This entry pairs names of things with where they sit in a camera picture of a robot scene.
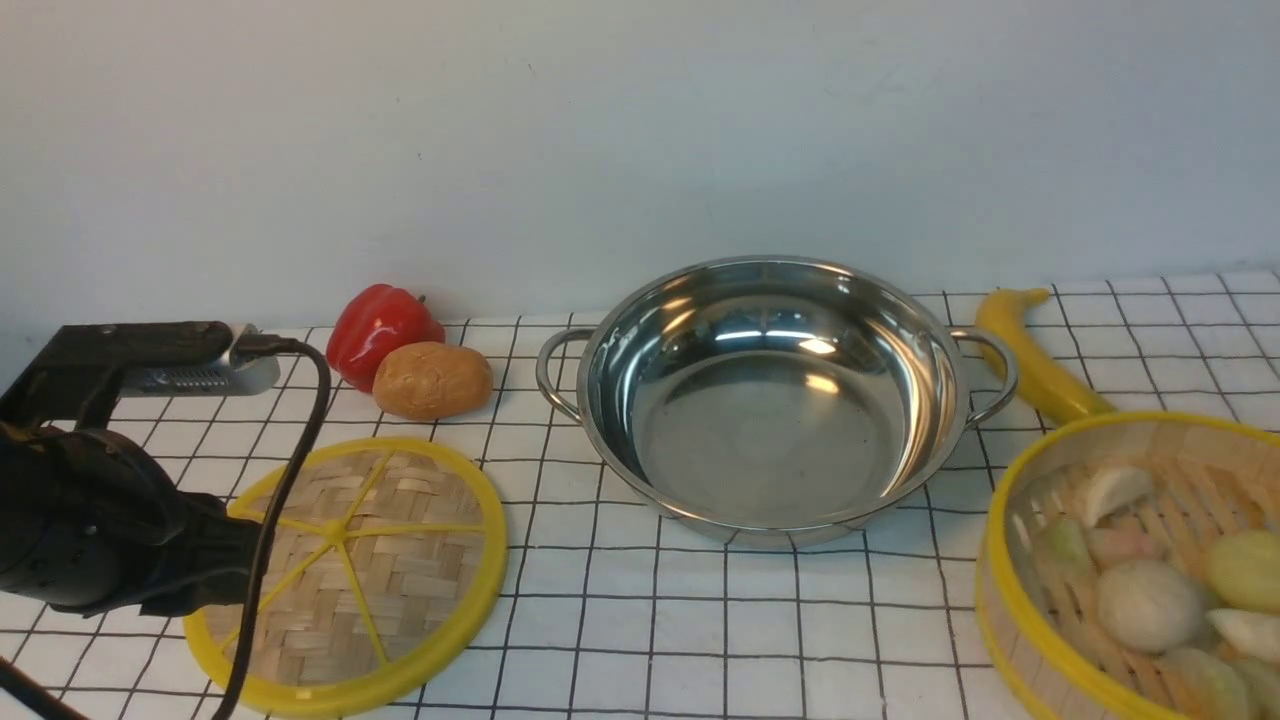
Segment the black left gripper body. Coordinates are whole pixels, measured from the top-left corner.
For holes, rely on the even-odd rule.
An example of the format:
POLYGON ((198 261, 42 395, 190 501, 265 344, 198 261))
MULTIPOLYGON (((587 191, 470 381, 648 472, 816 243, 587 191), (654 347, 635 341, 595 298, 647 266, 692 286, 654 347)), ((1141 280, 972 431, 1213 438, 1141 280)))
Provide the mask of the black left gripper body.
POLYGON ((183 618, 246 602, 261 583, 259 521, 178 489, 105 429, 3 424, 1 588, 84 618, 134 607, 183 618))

